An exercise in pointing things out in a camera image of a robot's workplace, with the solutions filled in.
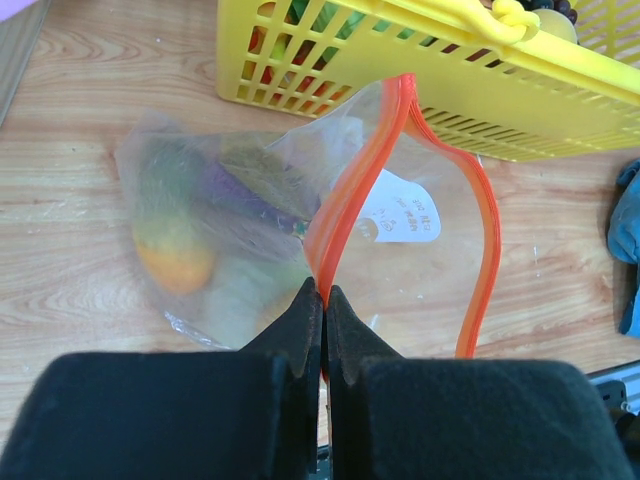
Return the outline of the clear zip top bag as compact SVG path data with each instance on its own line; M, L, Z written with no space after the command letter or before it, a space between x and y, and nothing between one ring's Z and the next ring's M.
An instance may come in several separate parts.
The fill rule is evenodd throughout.
M245 346L312 279L408 355L474 354L497 201L479 159L426 123L413 75L285 133L193 135L148 112L115 160L152 304L194 341Z

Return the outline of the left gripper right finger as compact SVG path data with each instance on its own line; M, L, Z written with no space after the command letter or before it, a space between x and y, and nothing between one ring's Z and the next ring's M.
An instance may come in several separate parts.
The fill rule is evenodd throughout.
M401 356L333 287L324 321L336 479L631 479L574 366Z

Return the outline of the green orange mango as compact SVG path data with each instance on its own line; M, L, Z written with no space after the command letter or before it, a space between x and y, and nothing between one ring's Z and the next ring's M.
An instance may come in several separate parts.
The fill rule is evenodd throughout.
M173 295L190 295L212 277L216 254L193 211L205 161L175 138L152 138L134 187L132 233L148 274Z

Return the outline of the green cabbage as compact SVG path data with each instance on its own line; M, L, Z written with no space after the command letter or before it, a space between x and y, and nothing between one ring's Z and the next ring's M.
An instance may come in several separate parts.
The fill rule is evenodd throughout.
M243 347L290 306L309 276L300 255L283 262L223 261L205 294L203 331L225 347Z

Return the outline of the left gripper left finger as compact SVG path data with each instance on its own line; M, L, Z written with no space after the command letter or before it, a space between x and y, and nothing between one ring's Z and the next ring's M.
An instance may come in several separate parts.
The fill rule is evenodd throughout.
M312 280L237 351L54 360L1 456L5 479L305 479L317 465L323 303Z

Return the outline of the purple sweet potato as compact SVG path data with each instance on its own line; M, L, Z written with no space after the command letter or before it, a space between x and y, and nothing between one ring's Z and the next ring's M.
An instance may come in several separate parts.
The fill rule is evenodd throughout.
M310 220L276 207L245 186L223 166L207 163L197 179L196 198L207 207L258 220L291 234Z

